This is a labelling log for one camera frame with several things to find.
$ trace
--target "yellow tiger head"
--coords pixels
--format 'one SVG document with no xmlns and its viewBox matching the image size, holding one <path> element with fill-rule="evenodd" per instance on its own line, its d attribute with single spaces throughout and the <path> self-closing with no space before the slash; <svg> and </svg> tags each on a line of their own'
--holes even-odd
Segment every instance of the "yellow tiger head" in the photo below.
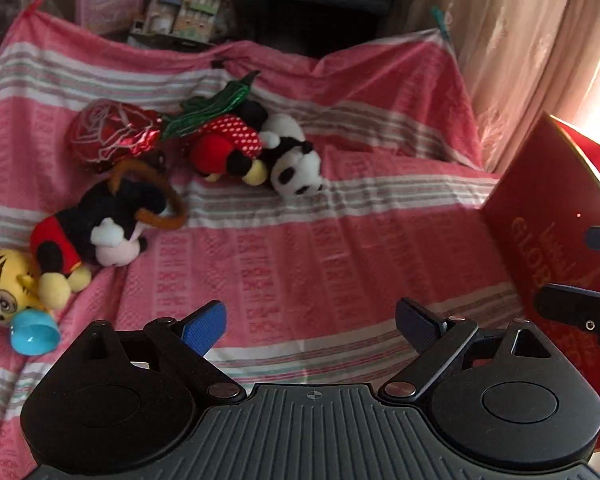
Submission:
<svg viewBox="0 0 600 480">
<path fill-rule="evenodd" d="M 26 308 L 42 310 L 33 261 L 19 251 L 0 249 L 0 325 Z"/>
</svg>

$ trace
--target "gray ribbed plate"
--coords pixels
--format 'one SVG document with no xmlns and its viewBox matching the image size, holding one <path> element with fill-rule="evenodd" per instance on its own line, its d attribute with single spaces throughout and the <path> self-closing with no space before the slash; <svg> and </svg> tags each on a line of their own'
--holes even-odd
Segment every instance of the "gray ribbed plate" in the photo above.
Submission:
<svg viewBox="0 0 600 480">
<path fill-rule="evenodd" d="M 116 480 L 504 480 L 439 442 L 414 408 L 383 406 L 368 386 L 266 384 L 205 413 L 171 454 Z M 30 480 L 89 477 L 40 466 Z M 584 464 L 538 480 L 599 479 Z"/>
</svg>

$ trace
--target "cardboard box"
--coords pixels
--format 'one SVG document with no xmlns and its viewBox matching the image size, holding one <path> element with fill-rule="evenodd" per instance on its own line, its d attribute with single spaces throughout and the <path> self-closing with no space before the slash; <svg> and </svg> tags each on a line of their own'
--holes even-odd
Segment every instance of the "cardboard box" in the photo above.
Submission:
<svg viewBox="0 0 600 480">
<path fill-rule="evenodd" d="M 600 395 L 597 336 L 544 320 L 533 304 L 536 292 L 547 283 L 600 291 L 600 252 L 584 243 L 587 229 L 600 225 L 600 145 L 544 115 L 482 212 L 525 315 Z"/>
</svg>

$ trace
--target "panda plush toy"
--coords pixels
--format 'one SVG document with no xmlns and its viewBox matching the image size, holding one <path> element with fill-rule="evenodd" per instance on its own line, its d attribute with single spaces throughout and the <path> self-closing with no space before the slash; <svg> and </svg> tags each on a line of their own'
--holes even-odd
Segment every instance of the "panda plush toy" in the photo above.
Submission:
<svg viewBox="0 0 600 480">
<path fill-rule="evenodd" d="M 296 120 L 274 114 L 262 125 L 263 150 L 258 157 L 269 170 L 269 182 L 284 198 L 311 196 L 322 190 L 320 155 Z"/>
</svg>

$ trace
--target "panda head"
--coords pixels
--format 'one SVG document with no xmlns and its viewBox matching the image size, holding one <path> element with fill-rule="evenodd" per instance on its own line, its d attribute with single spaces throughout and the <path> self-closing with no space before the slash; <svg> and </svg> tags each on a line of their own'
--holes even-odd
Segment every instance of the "panda head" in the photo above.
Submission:
<svg viewBox="0 0 600 480">
<path fill-rule="evenodd" d="M 322 190 L 320 155 L 310 142 L 283 153 L 271 171 L 271 185 L 284 197 L 311 196 Z"/>
</svg>

